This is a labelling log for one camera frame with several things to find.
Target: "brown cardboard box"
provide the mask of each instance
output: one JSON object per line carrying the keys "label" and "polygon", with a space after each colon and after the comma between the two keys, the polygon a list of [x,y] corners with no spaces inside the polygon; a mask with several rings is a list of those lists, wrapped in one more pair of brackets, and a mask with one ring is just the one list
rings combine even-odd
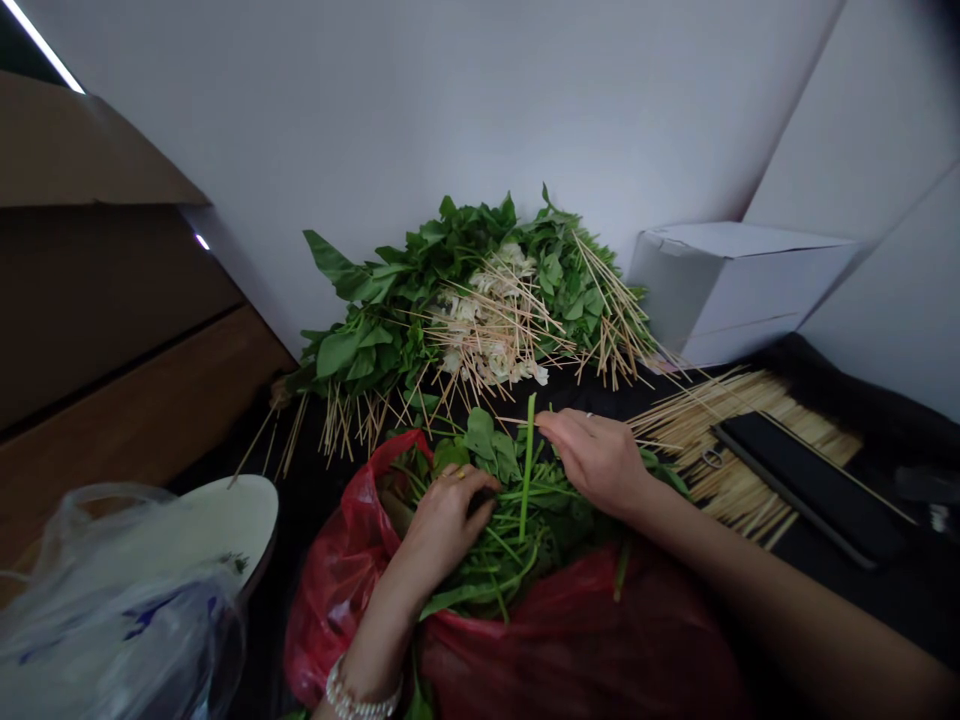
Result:
{"label": "brown cardboard box", "polygon": [[0,430],[243,302],[207,197],[103,100],[0,72]]}
{"label": "brown cardboard box", "polygon": [[133,126],[4,72],[0,107],[0,569],[29,572],[64,493],[165,485],[294,363],[177,210],[206,196]]}

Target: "woman's right hand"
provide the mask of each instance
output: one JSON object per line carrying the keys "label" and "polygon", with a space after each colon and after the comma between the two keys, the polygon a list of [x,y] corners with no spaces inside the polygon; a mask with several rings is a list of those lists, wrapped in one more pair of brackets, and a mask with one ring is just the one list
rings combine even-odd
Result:
{"label": "woman's right hand", "polygon": [[661,483],[647,472],[630,428],[580,410],[542,412],[541,434],[560,453],[574,487],[598,510],[629,521],[642,512]]}

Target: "bracelet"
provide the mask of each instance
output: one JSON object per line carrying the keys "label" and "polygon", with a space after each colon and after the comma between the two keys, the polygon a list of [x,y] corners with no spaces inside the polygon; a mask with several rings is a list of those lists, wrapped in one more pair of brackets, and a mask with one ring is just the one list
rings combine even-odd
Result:
{"label": "bracelet", "polygon": [[353,698],[350,691],[340,681],[341,655],[333,664],[330,677],[327,678],[327,702],[341,720],[386,720],[393,715],[400,704],[400,693],[403,690],[403,675],[397,683],[393,695],[378,703],[362,703]]}

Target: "white plate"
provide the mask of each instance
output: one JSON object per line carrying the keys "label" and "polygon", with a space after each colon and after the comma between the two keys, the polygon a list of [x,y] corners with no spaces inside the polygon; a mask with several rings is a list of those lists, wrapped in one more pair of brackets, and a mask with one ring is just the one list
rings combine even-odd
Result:
{"label": "white plate", "polygon": [[230,555],[243,560],[246,585],[267,551],[277,523],[277,489],[260,475],[233,476],[198,487],[178,501],[193,518],[177,541],[182,557],[204,560]]}
{"label": "white plate", "polygon": [[245,585],[270,543],[277,490],[259,475],[241,475],[228,489],[232,479],[187,493],[97,548],[85,559],[83,573],[62,589],[64,599],[95,588],[178,577],[197,563],[227,555],[244,560],[238,579]]}

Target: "clear plastic bag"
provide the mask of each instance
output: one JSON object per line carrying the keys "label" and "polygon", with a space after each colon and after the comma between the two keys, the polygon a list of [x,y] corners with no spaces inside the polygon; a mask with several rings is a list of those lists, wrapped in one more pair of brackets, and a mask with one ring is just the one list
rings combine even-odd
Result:
{"label": "clear plastic bag", "polygon": [[[132,484],[64,497],[26,592],[0,614],[4,717],[226,714],[243,667],[240,583],[216,561],[151,566],[175,500]],[[113,512],[94,517],[94,501]]]}

